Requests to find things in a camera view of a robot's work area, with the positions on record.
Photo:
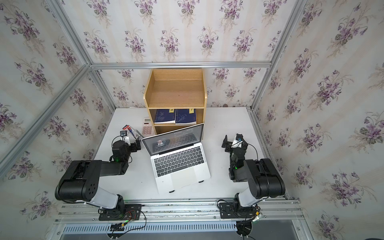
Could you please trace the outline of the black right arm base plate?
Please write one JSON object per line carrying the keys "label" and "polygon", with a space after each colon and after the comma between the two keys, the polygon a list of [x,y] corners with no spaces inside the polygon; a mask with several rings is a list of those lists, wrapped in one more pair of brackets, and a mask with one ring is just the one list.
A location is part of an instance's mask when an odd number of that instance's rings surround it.
{"label": "black right arm base plate", "polygon": [[217,208],[220,212],[221,219],[253,219],[261,214],[259,207],[247,207],[235,205],[233,203],[219,201]]}

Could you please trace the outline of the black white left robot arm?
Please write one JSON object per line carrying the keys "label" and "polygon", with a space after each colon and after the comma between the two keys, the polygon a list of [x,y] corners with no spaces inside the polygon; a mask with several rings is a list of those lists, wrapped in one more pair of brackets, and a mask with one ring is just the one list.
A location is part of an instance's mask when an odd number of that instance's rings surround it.
{"label": "black white left robot arm", "polygon": [[101,209],[99,220],[122,220],[129,215],[121,195],[110,193],[99,187],[101,177],[122,176],[126,173],[131,153],[141,149],[136,140],[128,144],[124,140],[112,143],[110,160],[72,161],[56,190],[55,198],[68,204],[85,203]]}

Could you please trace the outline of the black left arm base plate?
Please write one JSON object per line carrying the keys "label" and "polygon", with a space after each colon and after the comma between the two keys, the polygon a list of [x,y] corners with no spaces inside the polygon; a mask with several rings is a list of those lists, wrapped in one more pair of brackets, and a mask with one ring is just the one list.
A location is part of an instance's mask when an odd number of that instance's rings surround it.
{"label": "black left arm base plate", "polygon": [[100,209],[99,221],[133,221],[141,215],[141,204],[128,204],[123,209]]}

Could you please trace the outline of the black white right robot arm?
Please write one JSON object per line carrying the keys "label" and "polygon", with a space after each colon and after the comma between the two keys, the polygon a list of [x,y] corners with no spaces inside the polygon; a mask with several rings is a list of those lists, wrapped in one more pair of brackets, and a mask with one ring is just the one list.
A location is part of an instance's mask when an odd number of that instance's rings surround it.
{"label": "black white right robot arm", "polygon": [[229,177],[234,183],[248,184],[248,188],[235,194],[230,203],[218,201],[221,218],[251,218],[258,203],[286,193],[285,183],[271,159],[246,159],[249,144],[243,135],[236,134],[232,142],[225,136],[222,148],[229,153]]}

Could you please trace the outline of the silver laptop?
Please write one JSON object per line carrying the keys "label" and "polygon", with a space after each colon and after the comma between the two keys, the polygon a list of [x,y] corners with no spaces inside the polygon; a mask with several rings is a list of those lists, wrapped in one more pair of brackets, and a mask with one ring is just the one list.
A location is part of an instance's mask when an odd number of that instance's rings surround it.
{"label": "silver laptop", "polygon": [[160,194],[211,178],[202,140],[205,124],[142,139]]}

